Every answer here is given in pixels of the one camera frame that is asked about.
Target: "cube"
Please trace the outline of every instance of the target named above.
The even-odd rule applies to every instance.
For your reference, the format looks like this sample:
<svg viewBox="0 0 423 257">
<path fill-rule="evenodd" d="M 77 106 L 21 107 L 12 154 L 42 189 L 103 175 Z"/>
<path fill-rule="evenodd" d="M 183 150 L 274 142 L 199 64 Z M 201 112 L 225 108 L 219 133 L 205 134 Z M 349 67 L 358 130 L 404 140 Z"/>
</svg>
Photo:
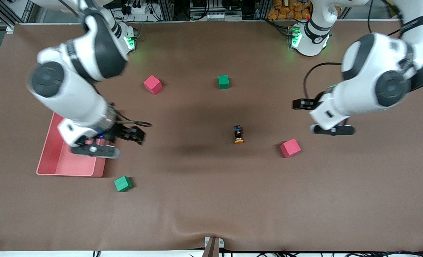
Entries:
<svg viewBox="0 0 423 257">
<path fill-rule="evenodd" d="M 132 188 L 132 183 L 128 177 L 123 176 L 115 180 L 115 186 L 118 192 L 125 192 Z"/>
<path fill-rule="evenodd" d="M 229 88 L 229 77 L 227 75 L 218 76 L 218 87 L 219 89 Z"/>
<path fill-rule="evenodd" d="M 285 155 L 285 158 L 291 157 L 300 152 L 300 146 L 295 139 L 291 139 L 287 142 L 284 142 L 281 146 L 282 152 Z"/>
<path fill-rule="evenodd" d="M 156 95 L 162 89 L 161 82 L 153 75 L 151 75 L 147 80 L 145 80 L 144 84 L 146 89 L 148 89 L 148 91 L 150 91 L 153 95 Z"/>
</svg>

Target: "metal frame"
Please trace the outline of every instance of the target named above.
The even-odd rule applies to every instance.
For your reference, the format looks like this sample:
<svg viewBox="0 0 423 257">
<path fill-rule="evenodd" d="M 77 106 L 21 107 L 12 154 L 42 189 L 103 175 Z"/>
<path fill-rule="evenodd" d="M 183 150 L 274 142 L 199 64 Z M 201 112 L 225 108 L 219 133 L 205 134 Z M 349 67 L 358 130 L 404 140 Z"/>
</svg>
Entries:
<svg viewBox="0 0 423 257">
<path fill-rule="evenodd" d="M 0 1 L 0 20 L 10 28 L 14 28 L 16 23 L 21 23 L 22 20 L 19 18 L 13 10 L 11 10 L 6 4 Z"/>
<path fill-rule="evenodd" d="M 170 2 L 170 0 L 159 0 L 159 7 L 161 8 L 163 21 L 174 20 L 174 5 Z"/>
<path fill-rule="evenodd" d="M 20 18 L 8 5 L 0 1 L 0 30 L 5 30 L 6 27 L 13 29 L 17 23 L 29 22 L 34 6 L 33 2 L 27 1 L 24 13 Z"/>
<path fill-rule="evenodd" d="M 259 7 L 254 14 L 254 19 L 258 18 L 267 18 L 270 9 L 272 8 L 272 0 L 261 0 L 259 2 Z"/>
</svg>

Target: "green led light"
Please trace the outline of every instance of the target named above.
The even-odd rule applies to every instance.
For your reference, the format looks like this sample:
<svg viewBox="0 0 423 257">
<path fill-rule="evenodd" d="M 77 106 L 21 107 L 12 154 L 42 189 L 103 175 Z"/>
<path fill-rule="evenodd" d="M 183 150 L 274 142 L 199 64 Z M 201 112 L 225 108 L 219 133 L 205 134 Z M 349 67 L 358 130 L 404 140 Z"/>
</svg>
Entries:
<svg viewBox="0 0 423 257">
<path fill-rule="evenodd" d="M 129 47 L 130 49 L 134 48 L 134 40 L 133 39 L 124 37 L 124 40 L 127 44 L 127 47 Z"/>
<path fill-rule="evenodd" d="M 297 34 L 297 36 L 295 36 L 295 38 L 293 38 L 293 44 L 292 44 L 292 46 L 293 47 L 298 47 L 299 46 L 299 42 L 300 42 L 301 39 L 302 39 L 302 34 L 299 32 Z"/>
</svg>

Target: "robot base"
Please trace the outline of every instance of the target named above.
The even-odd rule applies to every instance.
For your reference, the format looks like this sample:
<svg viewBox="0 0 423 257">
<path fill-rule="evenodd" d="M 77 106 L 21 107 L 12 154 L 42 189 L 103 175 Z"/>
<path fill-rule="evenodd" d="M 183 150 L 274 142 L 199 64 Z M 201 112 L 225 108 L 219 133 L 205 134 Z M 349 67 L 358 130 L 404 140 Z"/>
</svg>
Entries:
<svg viewBox="0 0 423 257">
<path fill-rule="evenodd" d="M 290 48 L 296 49 L 300 54 L 305 56 L 315 56 L 326 47 L 329 35 L 327 35 L 325 39 L 318 37 L 314 39 L 315 43 L 313 43 L 312 40 L 305 35 L 305 26 L 306 25 L 301 22 L 293 26 L 293 39 Z"/>
</svg>

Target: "green cube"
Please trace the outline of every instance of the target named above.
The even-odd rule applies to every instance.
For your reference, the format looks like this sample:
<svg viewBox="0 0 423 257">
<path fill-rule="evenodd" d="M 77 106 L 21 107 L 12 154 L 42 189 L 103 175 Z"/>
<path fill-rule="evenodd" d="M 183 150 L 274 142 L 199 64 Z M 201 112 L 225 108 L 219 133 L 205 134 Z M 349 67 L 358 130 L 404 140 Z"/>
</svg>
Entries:
<svg viewBox="0 0 423 257">
<path fill-rule="evenodd" d="M 227 75 L 218 76 L 219 89 L 229 88 L 229 77 Z"/>
<path fill-rule="evenodd" d="M 119 192 L 125 192 L 132 188 L 132 183 L 128 177 L 124 176 L 115 180 L 115 186 Z"/>
</svg>

